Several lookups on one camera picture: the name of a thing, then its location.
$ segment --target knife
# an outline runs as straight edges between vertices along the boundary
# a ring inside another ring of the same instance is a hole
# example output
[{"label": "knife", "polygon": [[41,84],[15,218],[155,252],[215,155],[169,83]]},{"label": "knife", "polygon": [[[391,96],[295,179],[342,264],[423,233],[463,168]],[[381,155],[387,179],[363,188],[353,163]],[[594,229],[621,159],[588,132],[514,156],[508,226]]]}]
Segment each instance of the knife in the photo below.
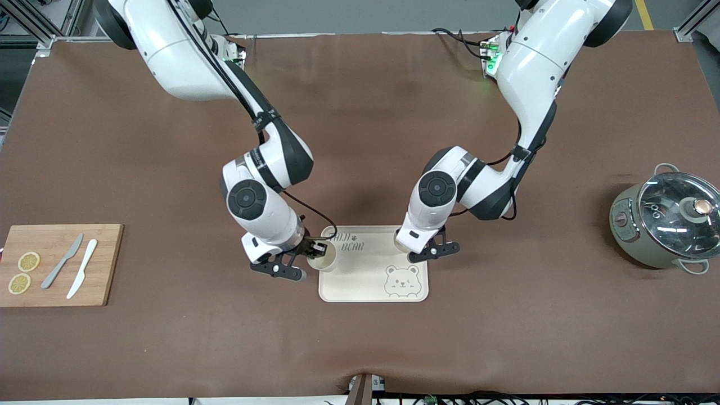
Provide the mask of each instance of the knife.
[{"label": "knife", "polygon": [[75,239],[75,242],[73,243],[73,246],[70,246],[70,250],[68,250],[68,253],[65,253],[65,256],[60,260],[60,263],[58,263],[57,266],[55,266],[55,269],[45,278],[45,281],[42,282],[41,288],[48,289],[53,284],[53,281],[55,281],[55,278],[58,276],[58,273],[60,272],[60,269],[63,268],[65,263],[72,259],[73,256],[75,256],[75,253],[78,252],[78,249],[80,249],[80,243],[83,241],[83,234],[79,234],[78,238]]},{"label": "knife", "polygon": [[78,275],[75,276],[75,281],[73,281],[73,285],[72,287],[70,287],[70,291],[68,292],[68,296],[66,297],[67,299],[72,298],[73,295],[78,292],[78,289],[83,284],[83,281],[85,281],[85,267],[87,267],[93,252],[95,252],[95,246],[97,246],[97,239],[90,239],[90,242],[88,242],[88,247],[87,249],[85,249],[85,256],[83,257],[83,262],[80,263]]}]

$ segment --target pot handle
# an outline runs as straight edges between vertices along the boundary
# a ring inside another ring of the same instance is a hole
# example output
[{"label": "pot handle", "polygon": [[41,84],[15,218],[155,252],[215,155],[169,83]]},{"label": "pot handle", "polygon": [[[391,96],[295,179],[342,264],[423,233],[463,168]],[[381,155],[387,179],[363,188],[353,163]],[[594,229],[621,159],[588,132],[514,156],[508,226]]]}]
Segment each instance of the pot handle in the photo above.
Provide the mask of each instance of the pot handle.
[{"label": "pot handle", "polygon": [[[707,260],[685,260],[685,259],[675,259],[672,261],[676,266],[678,266],[680,269],[682,269],[684,272],[691,274],[691,275],[703,275],[708,272],[708,269],[710,268],[710,264]],[[702,264],[703,269],[699,272],[694,272],[693,270],[688,269],[686,264]]]},{"label": "pot handle", "polygon": [[678,167],[677,167],[676,165],[674,165],[674,164],[661,163],[661,164],[658,164],[658,165],[655,167],[655,170],[652,172],[653,175],[657,175],[657,170],[658,170],[659,168],[661,168],[661,167],[667,167],[668,169],[672,170],[673,172],[679,172],[679,171],[680,171],[680,169],[678,169]]}]

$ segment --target gray knife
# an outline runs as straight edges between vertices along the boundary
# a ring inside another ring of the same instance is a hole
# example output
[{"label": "gray knife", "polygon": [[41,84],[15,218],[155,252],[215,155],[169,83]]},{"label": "gray knife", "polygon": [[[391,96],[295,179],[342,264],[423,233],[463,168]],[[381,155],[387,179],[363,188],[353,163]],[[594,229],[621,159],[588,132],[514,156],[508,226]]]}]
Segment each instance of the gray knife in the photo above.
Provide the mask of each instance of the gray knife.
[{"label": "gray knife", "polygon": [[60,263],[58,263],[57,266],[55,266],[55,269],[53,269],[53,272],[51,272],[46,278],[45,281],[42,282],[40,287],[44,289],[50,288],[51,285],[53,285],[53,281],[55,281],[55,278],[58,276],[58,273],[60,272],[60,269],[63,268],[65,263],[70,260],[73,256],[75,256],[75,253],[78,252],[78,249],[80,249],[80,244],[83,243],[83,234],[79,234],[78,238],[75,239],[75,242],[73,243],[73,246],[70,246],[70,250],[68,250],[68,253],[65,253],[65,256],[60,260]]}]

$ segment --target pot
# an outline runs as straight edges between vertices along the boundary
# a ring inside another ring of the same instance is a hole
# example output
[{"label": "pot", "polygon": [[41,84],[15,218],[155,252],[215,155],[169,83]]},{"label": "pot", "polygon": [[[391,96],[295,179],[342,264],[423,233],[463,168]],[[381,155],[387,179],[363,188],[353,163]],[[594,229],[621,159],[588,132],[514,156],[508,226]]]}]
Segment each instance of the pot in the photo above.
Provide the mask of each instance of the pot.
[{"label": "pot", "polygon": [[[662,167],[671,172],[658,173]],[[720,192],[712,184],[672,164],[658,164],[652,178],[615,199],[610,228],[638,262],[702,275],[708,259],[720,254],[719,204]],[[689,264],[699,264],[700,271],[690,270]]]}]

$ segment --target glass lid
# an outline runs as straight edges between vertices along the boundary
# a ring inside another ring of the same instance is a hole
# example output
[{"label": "glass lid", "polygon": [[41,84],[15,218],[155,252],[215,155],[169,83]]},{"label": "glass lid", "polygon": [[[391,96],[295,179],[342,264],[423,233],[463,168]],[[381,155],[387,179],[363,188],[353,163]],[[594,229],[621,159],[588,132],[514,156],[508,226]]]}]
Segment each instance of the glass lid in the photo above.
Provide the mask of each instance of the glass lid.
[{"label": "glass lid", "polygon": [[710,183],[682,172],[661,173],[643,184],[640,218],[653,239],[686,259],[720,254],[720,195]]}]

